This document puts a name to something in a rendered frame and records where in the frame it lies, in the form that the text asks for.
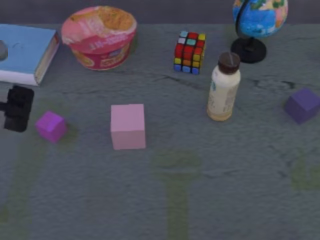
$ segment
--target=cube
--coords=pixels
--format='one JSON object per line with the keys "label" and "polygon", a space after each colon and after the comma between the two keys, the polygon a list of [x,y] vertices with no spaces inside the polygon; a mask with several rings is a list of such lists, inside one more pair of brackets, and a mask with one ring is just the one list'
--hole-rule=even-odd
{"label": "cube", "polygon": [[38,133],[52,143],[57,143],[67,132],[64,118],[51,111],[47,111],[35,126]]}
{"label": "cube", "polygon": [[297,124],[302,124],[319,112],[320,97],[308,88],[302,88],[289,97],[284,110]]}
{"label": "cube", "polygon": [[143,104],[111,106],[110,131],[114,150],[146,148]]}
{"label": "cube", "polygon": [[206,34],[182,31],[174,50],[173,69],[198,75],[205,56]]}

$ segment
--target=dark purple cube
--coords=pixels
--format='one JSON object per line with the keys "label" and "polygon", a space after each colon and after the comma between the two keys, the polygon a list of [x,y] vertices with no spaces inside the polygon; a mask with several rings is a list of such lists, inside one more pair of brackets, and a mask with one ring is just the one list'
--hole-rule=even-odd
{"label": "dark purple cube", "polygon": [[298,124],[302,124],[318,113],[320,110],[320,97],[310,89],[302,88],[289,97],[284,110]]}

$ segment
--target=ice cream tub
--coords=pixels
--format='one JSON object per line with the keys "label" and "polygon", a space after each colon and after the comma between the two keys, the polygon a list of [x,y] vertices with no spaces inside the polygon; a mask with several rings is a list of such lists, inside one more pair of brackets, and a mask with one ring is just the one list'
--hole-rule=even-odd
{"label": "ice cream tub", "polygon": [[130,53],[137,21],[128,12],[111,7],[88,7],[62,25],[62,42],[86,68],[105,71],[122,64]]}

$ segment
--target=brown bottle cap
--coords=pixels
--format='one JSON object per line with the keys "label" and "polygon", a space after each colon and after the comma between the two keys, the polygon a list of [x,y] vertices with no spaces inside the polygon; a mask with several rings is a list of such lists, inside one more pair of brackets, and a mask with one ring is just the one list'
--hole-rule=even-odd
{"label": "brown bottle cap", "polygon": [[8,48],[6,44],[0,40],[0,61],[5,60],[8,57]]}
{"label": "brown bottle cap", "polygon": [[219,70],[226,75],[234,74],[238,71],[240,62],[240,57],[237,54],[233,52],[224,52],[219,57]]}

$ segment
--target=white bottle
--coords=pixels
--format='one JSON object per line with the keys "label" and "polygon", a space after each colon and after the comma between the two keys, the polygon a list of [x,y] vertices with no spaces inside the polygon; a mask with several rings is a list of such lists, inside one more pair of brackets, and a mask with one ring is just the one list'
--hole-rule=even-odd
{"label": "white bottle", "polygon": [[241,79],[240,57],[233,52],[220,55],[212,72],[207,114],[215,121],[225,121],[232,115]]}

